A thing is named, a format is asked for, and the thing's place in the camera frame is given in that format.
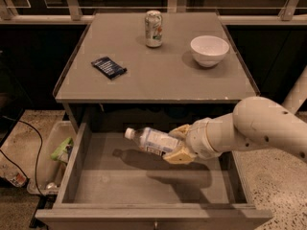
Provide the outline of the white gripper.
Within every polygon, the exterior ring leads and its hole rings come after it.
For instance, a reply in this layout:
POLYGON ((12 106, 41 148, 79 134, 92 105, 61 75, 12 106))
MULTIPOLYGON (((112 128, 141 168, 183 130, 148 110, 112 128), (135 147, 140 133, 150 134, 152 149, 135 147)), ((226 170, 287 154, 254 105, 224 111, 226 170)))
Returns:
POLYGON ((190 164, 196 158, 208 160, 219 157, 220 152, 215 151, 209 143, 207 126, 210 118, 196 121, 192 125, 182 125, 172 129, 169 134, 180 140, 185 139, 188 146, 178 146, 172 152, 163 156, 169 164, 190 164))

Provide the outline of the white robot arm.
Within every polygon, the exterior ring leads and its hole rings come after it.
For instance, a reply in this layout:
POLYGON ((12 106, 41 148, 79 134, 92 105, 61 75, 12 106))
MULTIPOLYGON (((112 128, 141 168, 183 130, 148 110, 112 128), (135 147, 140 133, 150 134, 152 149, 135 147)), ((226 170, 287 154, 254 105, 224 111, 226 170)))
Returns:
POLYGON ((229 114, 173 129, 170 134, 182 142, 163 159, 170 164, 189 164, 228 151, 277 148, 307 162, 307 123, 295 115, 307 99, 306 75, 307 69, 283 103, 248 97, 229 114))

